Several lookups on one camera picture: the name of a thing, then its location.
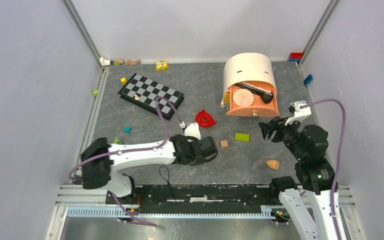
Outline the red plastic arch toy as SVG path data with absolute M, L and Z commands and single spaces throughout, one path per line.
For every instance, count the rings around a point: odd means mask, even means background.
M 204 109 L 196 114 L 195 121 L 202 128 L 211 128 L 217 123 L 214 118 Z

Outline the black makeup brush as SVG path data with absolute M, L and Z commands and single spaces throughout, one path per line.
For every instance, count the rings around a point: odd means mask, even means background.
M 234 85 L 239 88 L 249 90 L 251 93 L 258 95 L 264 104 L 270 103 L 274 98 L 274 94 L 266 90 L 261 90 L 246 84 L 241 84 L 241 83 L 235 83 Z

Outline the orange makeup sponge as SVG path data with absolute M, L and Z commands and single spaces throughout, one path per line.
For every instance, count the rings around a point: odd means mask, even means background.
M 272 169 L 277 171 L 280 168 L 280 162 L 275 160 L 275 159 L 269 159 L 266 161 L 267 166 Z

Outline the round pink powder compact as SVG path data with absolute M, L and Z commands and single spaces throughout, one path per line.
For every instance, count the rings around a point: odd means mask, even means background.
M 237 107 L 248 107 L 254 103 L 254 95 L 247 89 L 237 89 L 232 96 L 232 101 Z

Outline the round drawer organizer box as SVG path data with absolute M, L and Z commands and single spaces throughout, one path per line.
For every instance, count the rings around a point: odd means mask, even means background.
M 227 60 L 223 68 L 226 115 L 278 117 L 277 87 L 271 60 L 264 54 L 245 52 Z

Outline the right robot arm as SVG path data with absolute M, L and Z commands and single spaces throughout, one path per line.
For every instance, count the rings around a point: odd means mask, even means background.
M 301 192 L 291 176 L 276 177 L 269 184 L 269 199 L 282 204 L 303 240 L 345 240 L 339 209 L 335 170 L 326 159 L 328 132 L 314 124 L 299 130 L 302 120 L 311 115 L 306 101 L 290 104 L 290 117 L 275 117 L 258 126 L 264 140 L 282 142 L 297 160 L 296 176 L 312 208 L 307 210 Z

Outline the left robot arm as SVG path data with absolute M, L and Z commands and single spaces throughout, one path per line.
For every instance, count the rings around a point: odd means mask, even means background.
M 125 204 L 137 198 L 132 177 L 122 170 L 146 165 L 202 165 L 218 154 L 211 136 L 202 138 L 199 125 L 183 125 L 183 133 L 141 144 L 109 143 L 100 137 L 80 155 L 81 185 L 86 190 L 105 188 Z

